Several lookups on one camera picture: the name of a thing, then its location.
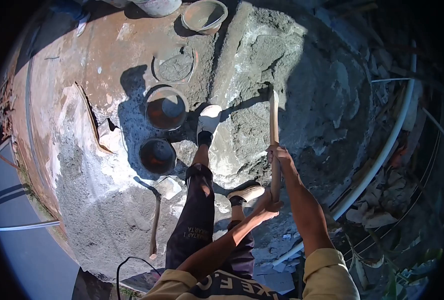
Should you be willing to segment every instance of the yellow shirt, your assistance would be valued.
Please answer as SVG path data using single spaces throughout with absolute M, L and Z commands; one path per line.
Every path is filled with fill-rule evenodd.
M 304 300 L 359 300 L 342 253 L 336 249 L 317 249 L 307 257 L 303 281 Z M 188 272 L 165 270 L 144 300 L 283 300 L 287 297 L 255 280 L 239 278 L 217 270 L 197 282 Z

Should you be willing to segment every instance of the road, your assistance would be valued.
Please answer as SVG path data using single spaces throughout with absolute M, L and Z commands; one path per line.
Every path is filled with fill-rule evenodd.
M 14 162 L 10 143 L 0 153 Z M 17 171 L 0 159 L 0 227 L 40 221 L 23 192 Z M 79 265 L 47 229 L 1 231 L 0 243 L 15 278 L 30 299 L 72 299 Z

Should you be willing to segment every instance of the white sneaker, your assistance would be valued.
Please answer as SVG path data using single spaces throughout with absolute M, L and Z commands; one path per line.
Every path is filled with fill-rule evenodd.
M 262 196 L 265 188 L 260 185 L 253 185 L 243 190 L 236 190 L 227 195 L 227 199 L 234 196 L 241 196 L 246 202 Z
M 212 104 L 204 108 L 198 117 L 197 124 L 197 146 L 199 146 L 199 133 L 202 131 L 210 132 L 211 140 L 214 140 L 214 135 L 217 131 L 217 126 L 221 120 L 222 107 L 217 104 Z
M 80 21 L 78 21 L 77 37 L 80 37 L 81 34 L 84 32 L 85 27 L 87 26 L 87 22 L 89 21 L 90 17 L 91 17 L 91 13 L 87 12 L 87 15 L 85 17 L 83 17 Z

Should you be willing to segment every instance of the black sock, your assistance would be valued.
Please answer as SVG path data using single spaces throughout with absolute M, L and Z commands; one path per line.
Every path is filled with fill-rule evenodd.
M 206 144 L 207 147 L 210 147 L 212 144 L 212 133 L 210 133 L 209 131 L 202 130 L 201 132 L 198 133 L 197 142 L 198 142 L 197 146 Z
M 230 207 L 242 206 L 242 203 L 245 202 L 245 199 L 241 196 L 231 196 L 229 199 Z

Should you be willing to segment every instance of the foot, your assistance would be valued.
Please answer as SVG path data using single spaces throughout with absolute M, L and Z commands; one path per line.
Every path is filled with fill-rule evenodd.
M 221 120 L 222 107 L 212 104 L 204 108 L 198 117 L 197 146 L 206 144 L 211 146 L 217 126 Z
M 262 196 L 264 192 L 264 187 L 260 185 L 253 185 L 243 190 L 235 190 L 231 192 L 227 195 L 227 199 L 229 199 L 232 206 L 242 205 L 242 202 L 249 202 L 250 200 L 258 198 Z
M 80 21 L 78 21 L 77 37 L 80 37 L 81 34 L 84 32 L 85 27 L 87 26 L 87 22 L 89 21 L 90 17 L 91 17 L 91 13 L 87 12 L 87 14 Z

